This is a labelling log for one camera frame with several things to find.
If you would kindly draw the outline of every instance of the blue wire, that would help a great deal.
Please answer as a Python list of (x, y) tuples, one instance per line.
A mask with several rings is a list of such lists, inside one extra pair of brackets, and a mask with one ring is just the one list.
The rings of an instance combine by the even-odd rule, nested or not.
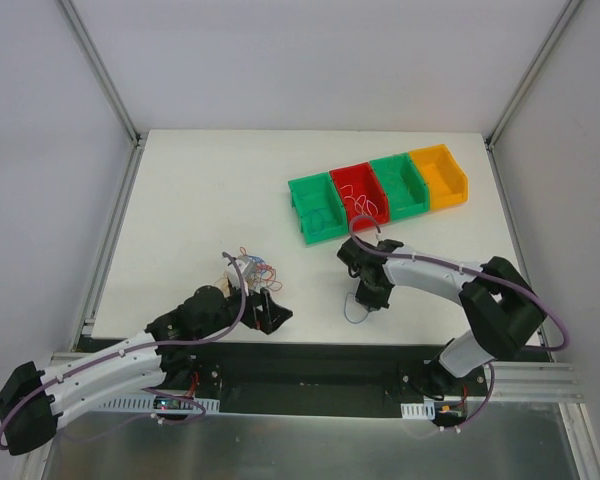
[(351, 295), (355, 295), (353, 292), (347, 292), (347, 294), (344, 296), (344, 308), (342, 309), (342, 313), (344, 313), (344, 318), (347, 319), (347, 322), (351, 323), (352, 325), (360, 325), (362, 322), (364, 322), (367, 317), (369, 316), (369, 311), (367, 310), (367, 314), (362, 317), (361, 320), (358, 321), (353, 321), (351, 320), (348, 316), (347, 316), (347, 301), (349, 300), (349, 297)]
[[(316, 209), (316, 210), (311, 210), (308, 215), (309, 215), (309, 233), (311, 235), (315, 235), (317, 233), (320, 233), (321, 231), (324, 230), (325, 227), (325, 221), (324, 221), (324, 217), (322, 216), (322, 213), (320, 213), (322, 209)], [(313, 228), (313, 219), (315, 216), (318, 216), (318, 219), (320, 220), (320, 226), (318, 228)]]
[[(256, 265), (266, 265), (267, 262), (264, 261), (263, 258), (260, 257), (256, 257), (255, 255), (247, 255), (251, 260), (253, 260)], [(262, 270), (259, 273), (254, 273), (253, 274), (253, 279), (255, 281), (253, 287), (256, 288), (258, 285), (260, 285), (263, 282), (264, 279), (264, 274), (265, 274), (265, 270)]]

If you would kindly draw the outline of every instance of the red storage bin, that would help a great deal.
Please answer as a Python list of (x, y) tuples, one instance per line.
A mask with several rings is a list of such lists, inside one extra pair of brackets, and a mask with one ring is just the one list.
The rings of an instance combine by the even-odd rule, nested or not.
[[(380, 224), (389, 221), (389, 202), (369, 163), (338, 168), (329, 172), (347, 212), (347, 221), (370, 215)], [(360, 220), (354, 230), (372, 227), (371, 220)]]

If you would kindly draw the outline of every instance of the green storage bin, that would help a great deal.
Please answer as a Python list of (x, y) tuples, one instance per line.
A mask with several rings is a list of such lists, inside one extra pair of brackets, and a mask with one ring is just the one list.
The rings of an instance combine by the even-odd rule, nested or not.
[(289, 190), (307, 244), (347, 234), (347, 214), (331, 175), (320, 173), (290, 180)]
[(392, 222), (429, 210), (429, 187), (408, 153), (369, 162), (389, 200)]

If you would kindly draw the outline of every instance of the cable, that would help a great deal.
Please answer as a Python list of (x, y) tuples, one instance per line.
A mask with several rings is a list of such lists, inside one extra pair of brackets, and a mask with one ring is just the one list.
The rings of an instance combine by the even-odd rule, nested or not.
[[(204, 417), (204, 415), (207, 413), (207, 409), (204, 408), (204, 406), (201, 403), (198, 403), (195, 400), (192, 400), (190, 398), (178, 397), (176, 395), (171, 395), (170, 393), (161, 392), (159, 390), (154, 390), (153, 388), (145, 388), (144, 391), (147, 393), (152, 393), (156, 396), (171, 398), (174, 400), (179, 400), (184, 403), (188, 403), (190, 405), (193, 405), (197, 409), (199, 409), (201, 412), (197, 415), (187, 415), (187, 418), (184, 420), (169, 420), (168, 418), (161, 417), (160, 420), (158, 420), (158, 423), (160, 425), (162, 425), (163, 423), (167, 424), (167, 425), (185, 425), (185, 424), (193, 423), (193, 422), (201, 419), (202, 417)], [(85, 445), (88, 443), (95, 442), (96, 440), (100, 440), (101, 438), (104, 438), (104, 437), (112, 434), (113, 432), (120, 430), (122, 427), (125, 427), (126, 425), (129, 425), (130, 423), (133, 423), (136, 420), (140, 420), (141, 418), (156, 418), (156, 416), (157, 415), (155, 413), (139, 413), (137, 415), (134, 415), (133, 417), (126, 419), (124, 422), (120, 422), (119, 424), (115, 425), (114, 427), (111, 427), (110, 429), (105, 430), (102, 433), (98, 433), (98, 434), (93, 435), (88, 438), (77, 438), (72, 435), (69, 435), (68, 433), (65, 432), (65, 430), (66, 430), (66, 427), (65, 427), (62, 429), (62, 436), (71, 442)]]
[(482, 412), (484, 410), (484, 407), (487, 406), (487, 403), (489, 403), (489, 400), (491, 400), (491, 395), (493, 395), (493, 388), (496, 385), (496, 369), (493, 368), (493, 365), (491, 364), (491, 362), (487, 362), (485, 363), (485, 365), (487, 367), (489, 367), (489, 372), (490, 372), (490, 376), (491, 379), (489, 380), (489, 390), (487, 390), (487, 394), (484, 397), (484, 400), (482, 401), (482, 403), (480, 404), (480, 406), (478, 408), (476, 408), (476, 411), (473, 412), (471, 415), (469, 415), (469, 417), (467, 417), (467, 419), (462, 422), (460, 424), (460, 426), (464, 426), (467, 423), (471, 422), (474, 418), (476, 418), (480, 412)]
[(263, 258), (249, 255), (244, 247), (240, 247), (240, 253), (249, 257), (256, 265), (254, 272), (246, 277), (249, 288), (257, 290), (259, 286), (263, 286), (272, 292), (278, 292), (282, 289), (282, 282), (276, 280), (277, 272), (272, 265), (269, 265)]
[(349, 322), (349, 323), (351, 323), (353, 325), (360, 325), (369, 316), (369, 311), (367, 310), (367, 313), (365, 314), (364, 317), (362, 317), (362, 319), (360, 319), (360, 320), (351, 320), (349, 318), (349, 316), (347, 315), (347, 301), (349, 300), (349, 297), (352, 296), (352, 295), (354, 295), (354, 293), (347, 292), (347, 294), (344, 296), (344, 308), (342, 309), (342, 313), (344, 314), (344, 318), (347, 319), (347, 322)]
[(462, 398), (460, 399), (460, 403), (456, 403), (455, 405), (450, 405), (451, 407), (464, 407), (467, 401), (467, 396), (469, 395), (469, 389), (463, 383), (462, 384)]
[(557, 313), (555, 313), (553, 311), (553, 309), (551, 309), (547, 304), (545, 304), (532, 291), (527, 290), (524, 287), (521, 287), (517, 283), (510, 282), (509, 280), (495, 277), (493, 275), (489, 275), (487, 273), (480, 272), (480, 271), (474, 270), (472, 268), (463, 267), (461, 265), (455, 264), (453, 262), (449, 262), (447, 260), (442, 260), (442, 259), (435, 258), (435, 257), (429, 257), (427, 255), (421, 255), (419, 253), (418, 254), (415, 254), (415, 253), (388, 253), (388, 252), (378, 252), (377, 250), (373, 250), (372, 248), (369, 248), (364, 243), (362, 243), (353, 231), (353, 227), (355, 226), (355, 224), (358, 221), (365, 219), (365, 218), (369, 219), (373, 222), (374, 226), (376, 227), (376, 230), (378, 231), (378, 234), (382, 233), (382, 230), (380, 229), (380, 225), (378, 224), (376, 219), (373, 217), (370, 217), (368, 215), (358, 215), (357, 217), (354, 217), (351, 219), (351, 221), (349, 222), (349, 235), (351, 235), (351, 239), (353, 240), (353, 242), (358, 247), (360, 247), (362, 250), (364, 250), (365, 252), (370, 253), (372, 255), (376, 255), (378, 257), (403, 258), (406, 260), (414, 260), (414, 261), (418, 260), (418, 261), (423, 261), (423, 262), (427, 262), (427, 263), (432, 263), (434, 265), (439, 265), (441, 267), (445, 267), (450, 270), (454, 270), (456, 272), (468, 273), (469, 275), (474, 275), (478, 278), (482, 278), (483, 280), (488, 280), (490, 282), (502, 285), (503, 287), (507, 287), (507, 288), (513, 290), (514, 292), (525, 296), (530, 301), (532, 301), (540, 310), (542, 310), (544, 312), (545, 315), (547, 315), (549, 318), (551, 318), (551, 320), (553, 321), (555, 326), (558, 327), (558, 330), (560, 330), (560, 333), (562, 334), (562, 343), (560, 345), (557, 345), (555, 347), (526, 346), (525, 347), (526, 350), (532, 350), (532, 351), (536, 351), (536, 352), (559, 352), (561, 350), (564, 350), (571, 344), (571, 336), (569, 335), (567, 326), (564, 324), (562, 319), (558, 316)]
[[(235, 268), (236, 270), (236, 274), (238, 276), (238, 280), (239, 280), (239, 284), (240, 285), (244, 285), (244, 278), (242, 277), (242, 272), (240, 271), (240, 267), (238, 267), (238, 264), (236, 263), (235, 259), (229, 255), (227, 252), (222, 252), (222, 256), (225, 257), (227, 260), (229, 260), (229, 263), (233, 266), (233, 268)], [(233, 323), (223, 332), (220, 332), (219, 334), (213, 336), (213, 337), (207, 337), (207, 338), (202, 338), (199, 340), (162, 340), (162, 341), (158, 341), (158, 342), (147, 342), (147, 343), (143, 343), (140, 345), (134, 345), (132, 347), (128, 347), (128, 348), (121, 348), (123, 353), (131, 353), (131, 352), (135, 352), (138, 350), (142, 350), (144, 348), (152, 348), (152, 347), (192, 347), (192, 346), (197, 346), (197, 345), (205, 345), (207, 343), (212, 343), (215, 342), (217, 340), (220, 340), (221, 338), (226, 337), (227, 335), (229, 335), (240, 323), (240, 320), (242, 320), (242, 316), (244, 315), (244, 311), (246, 309), (247, 306), (247, 292), (245, 291), (244, 288), (240, 289), (240, 293), (241, 293), (241, 299), (240, 299), (240, 310), (238, 311), (238, 315), (236, 315), (236, 319), (233, 321)], [(104, 357), (100, 357), (97, 358), (95, 360), (92, 360), (90, 362), (85, 363), (84, 365), (81, 365), (79, 367), (76, 367), (72, 370), (69, 370), (68, 372), (66, 372), (63, 375), (63, 379), (67, 379), (67, 378), (71, 378), (74, 375), (77, 375), (78, 373), (84, 372), (85, 370), (88, 370), (91, 367), (94, 367), (96, 365), (100, 365), (101, 363), (104, 363), (108, 360), (114, 359), (114, 358), (118, 358), (120, 356), (120, 351), (117, 352), (112, 352), (108, 355), (105, 355)], [(9, 423), (13, 420), (13, 418), (20, 412), (20, 410), (22, 410), (22, 408), (28, 403), (30, 402), (33, 398), (35, 398), (37, 395), (39, 395), (40, 393), (43, 393), (47, 388), (55, 385), (59, 383), (58, 382), (58, 378), (53, 378), (51, 380), (49, 380), (48, 382), (40, 385), (38, 388), (36, 388), (35, 390), (33, 390), (32, 392), (30, 392), (28, 395), (26, 395), (24, 398), (22, 398), (15, 407), (13, 407), (11, 409), (11, 411), (7, 414), (7, 416), (4, 418), (4, 420), (2, 421), (2, 423), (0, 424), (0, 450), (8, 450), (9, 446), (5, 445), (4, 443), (2, 443), (2, 436), (4, 435), (4, 431), (7, 428), (7, 426), (9, 425)]]
[(186, 398), (193, 398), (196, 393), (196, 387), (198, 386), (198, 383), (200, 383), (200, 375), (198, 375), (198, 372), (193, 372), (193, 376), (191, 377), (191, 386), (184, 395)]

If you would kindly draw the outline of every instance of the yellow storage bin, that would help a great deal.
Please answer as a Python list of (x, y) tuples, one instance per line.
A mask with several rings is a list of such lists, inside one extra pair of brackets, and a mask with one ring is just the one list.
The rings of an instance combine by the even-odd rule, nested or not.
[(464, 203), (469, 197), (469, 181), (446, 145), (412, 150), (409, 156), (429, 186), (431, 210)]

